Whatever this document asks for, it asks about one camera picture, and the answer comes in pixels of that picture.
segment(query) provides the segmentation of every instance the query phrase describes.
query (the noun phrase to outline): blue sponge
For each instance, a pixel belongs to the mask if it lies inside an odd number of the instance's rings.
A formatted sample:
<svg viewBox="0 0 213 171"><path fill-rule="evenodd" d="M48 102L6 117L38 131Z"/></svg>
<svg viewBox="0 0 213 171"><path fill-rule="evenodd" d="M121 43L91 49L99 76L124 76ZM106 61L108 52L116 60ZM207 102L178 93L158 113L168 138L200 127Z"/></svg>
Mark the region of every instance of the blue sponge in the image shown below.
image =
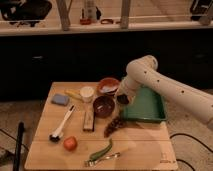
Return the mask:
<svg viewBox="0 0 213 171"><path fill-rule="evenodd" d="M52 103L66 106L69 103L69 97L61 94L55 94L51 100Z"/></svg>

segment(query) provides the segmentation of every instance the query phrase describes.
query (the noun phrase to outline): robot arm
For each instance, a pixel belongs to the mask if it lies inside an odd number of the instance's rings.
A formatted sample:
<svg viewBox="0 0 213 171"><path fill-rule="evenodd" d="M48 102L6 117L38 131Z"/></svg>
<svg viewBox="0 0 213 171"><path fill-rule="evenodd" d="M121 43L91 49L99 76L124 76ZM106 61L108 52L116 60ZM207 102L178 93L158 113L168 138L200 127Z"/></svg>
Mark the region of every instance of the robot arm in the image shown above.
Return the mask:
<svg viewBox="0 0 213 171"><path fill-rule="evenodd" d="M160 95L185 108L198 121L213 130L213 95L170 79L158 72L157 60L148 55L127 65L127 76L121 82L116 95L133 97L143 84Z"/></svg>

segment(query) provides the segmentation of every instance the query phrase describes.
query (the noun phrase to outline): teal plastic tray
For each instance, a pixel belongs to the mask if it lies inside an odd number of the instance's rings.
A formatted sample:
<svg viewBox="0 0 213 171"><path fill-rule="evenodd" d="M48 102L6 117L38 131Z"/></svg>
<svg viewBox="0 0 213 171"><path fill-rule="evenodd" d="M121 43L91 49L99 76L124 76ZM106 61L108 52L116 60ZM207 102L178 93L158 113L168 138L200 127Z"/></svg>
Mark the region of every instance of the teal plastic tray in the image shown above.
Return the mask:
<svg viewBox="0 0 213 171"><path fill-rule="evenodd" d="M148 87L141 87L134 102L120 113L127 121L160 123L167 120L163 98Z"/></svg>

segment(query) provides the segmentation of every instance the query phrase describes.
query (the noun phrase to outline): floor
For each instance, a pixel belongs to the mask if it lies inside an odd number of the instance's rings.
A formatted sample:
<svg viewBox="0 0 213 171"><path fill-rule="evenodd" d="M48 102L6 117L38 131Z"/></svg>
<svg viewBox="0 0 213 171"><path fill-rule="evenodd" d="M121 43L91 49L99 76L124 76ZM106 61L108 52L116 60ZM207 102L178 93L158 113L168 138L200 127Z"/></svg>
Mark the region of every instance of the floor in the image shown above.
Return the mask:
<svg viewBox="0 0 213 171"><path fill-rule="evenodd" d="M39 118L42 113L45 100L1 102L0 103L0 128L16 137L17 126L20 121L24 122L26 132L23 143L30 147ZM204 125L195 120L189 113L174 103L166 101L168 115L168 130L170 135L174 133L187 133L198 138L213 149L213 134ZM176 157L190 163L198 171L211 171L213 168L213 154L198 142L185 136L172 138L172 144ZM0 132L0 146L14 152L15 142ZM27 155L22 150L22 162L20 171L23 171L24 161ZM191 171L184 163L178 162L178 171ZM1 171L11 171L12 163L0 166Z"/></svg>

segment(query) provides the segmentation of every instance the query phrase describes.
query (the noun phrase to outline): tomato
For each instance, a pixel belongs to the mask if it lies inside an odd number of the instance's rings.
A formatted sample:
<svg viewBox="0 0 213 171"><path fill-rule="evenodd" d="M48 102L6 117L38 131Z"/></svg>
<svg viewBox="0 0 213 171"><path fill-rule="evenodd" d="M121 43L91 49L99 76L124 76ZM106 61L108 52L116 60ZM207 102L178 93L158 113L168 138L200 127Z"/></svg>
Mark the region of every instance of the tomato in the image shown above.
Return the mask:
<svg viewBox="0 0 213 171"><path fill-rule="evenodd" d="M77 140L74 136L70 136L69 138L64 140L64 148L67 149L68 151L73 151L76 149L78 143Z"/></svg>

